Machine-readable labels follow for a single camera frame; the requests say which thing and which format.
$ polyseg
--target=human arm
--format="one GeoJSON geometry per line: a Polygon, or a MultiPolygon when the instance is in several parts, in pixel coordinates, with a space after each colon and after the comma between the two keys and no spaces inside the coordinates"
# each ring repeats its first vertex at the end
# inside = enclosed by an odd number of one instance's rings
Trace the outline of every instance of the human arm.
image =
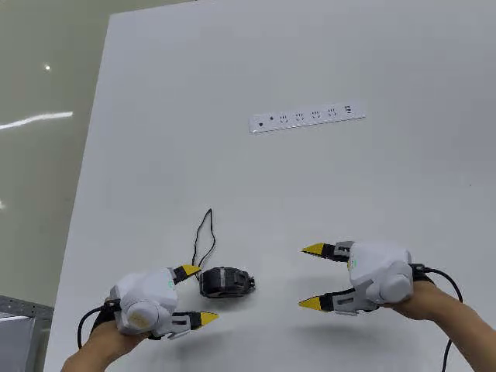
{"type": "Polygon", "coordinates": [[[453,341],[475,372],[496,370],[496,331],[469,306],[428,281],[414,283],[407,301],[389,305],[414,320],[430,320],[453,341]]]}
{"type": "Polygon", "coordinates": [[[133,350],[148,334],[125,336],[115,321],[95,328],[88,341],[66,360],[62,372],[103,372],[112,362],[133,350]]]}

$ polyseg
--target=yellow fingertip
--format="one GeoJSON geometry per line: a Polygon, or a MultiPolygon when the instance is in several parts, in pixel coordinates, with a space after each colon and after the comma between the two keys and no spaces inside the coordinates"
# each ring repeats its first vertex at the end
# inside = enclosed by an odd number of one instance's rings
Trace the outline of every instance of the yellow fingertip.
{"type": "Polygon", "coordinates": [[[324,248],[324,243],[317,243],[314,244],[313,246],[307,246],[306,248],[303,248],[303,250],[301,251],[305,253],[315,254],[316,256],[321,256],[323,248],[324,248]]]}
{"type": "Polygon", "coordinates": [[[322,308],[320,307],[319,296],[309,298],[308,300],[300,301],[299,305],[303,308],[312,308],[313,310],[319,310],[320,312],[323,312],[322,308]]]}
{"type": "Polygon", "coordinates": [[[218,317],[219,316],[217,314],[214,314],[213,312],[201,312],[200,313],[201,326],[204,326],[205,324],[209,324],[210,322],[213,322],[218,317]]]}
{"type": "Polygon", "coordinates": [[[193,274],[198,273],[199,271],[202,271],[202,269],[200,267],[193,266],[193,265],[182,265],[181,267],[184,269],[184,272],[188,276],[191,276],[193,274]]]}

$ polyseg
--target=electrical outlet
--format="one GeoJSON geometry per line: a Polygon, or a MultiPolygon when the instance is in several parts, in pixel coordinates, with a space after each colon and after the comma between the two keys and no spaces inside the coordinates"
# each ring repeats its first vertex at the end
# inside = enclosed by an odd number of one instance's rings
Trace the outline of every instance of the electrical outlet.
{"type": "Polygon", "coordinates": [[[364,117],[365,113],[358,102],[309,106],[285,112],[254,115],[250,120],[250,132],[269,132],[271,130],[313,126],[326,122],[342,122],[364,117]]]}

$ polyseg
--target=finger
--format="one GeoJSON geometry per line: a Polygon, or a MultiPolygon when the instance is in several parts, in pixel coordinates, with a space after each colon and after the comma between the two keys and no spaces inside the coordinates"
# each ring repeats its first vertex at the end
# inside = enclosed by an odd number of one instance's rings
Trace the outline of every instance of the finger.
{"type": "Polygon", "coordinates": [[[347,262],[350,259],[350,248],[353,242],[340,242],[336,245],[317,243],[303,248],[302,252],[337,262],[347,262]]]}
{"type": "Polygon", "coordinates": [[[181,283],[189,277],[192,277],[202,269],[198,266],[193,265],[182,265],[173,270],[174,272],[174,284],[181,283]]]}
{"type": "Polygon", "coordinates": [[[298,304],[302,308],[311,308],[320,312],[331,312],[333,310],[332,296],[329,293],[308,298],[304,301],[300,301],[298,304]]]}

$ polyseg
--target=human hand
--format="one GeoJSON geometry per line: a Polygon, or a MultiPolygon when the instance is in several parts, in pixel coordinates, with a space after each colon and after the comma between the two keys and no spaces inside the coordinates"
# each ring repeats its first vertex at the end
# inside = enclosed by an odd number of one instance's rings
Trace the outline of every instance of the human hand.
{"type": "Polygon", "coordinates": [[[396,312],[413,320],[436,321],[448,305],[458,301],[441,291],[428,281],[416,281],[413,284],[413,295],[398,304],[386,304],[396,312]]]}
{"type": "Polygon", "coordinates": [[[100,372],[126,355],[150,334],[127,336],[120,333],[114,321],[95,328],[83,347],[64,364],[63,372],[100,372]]]}

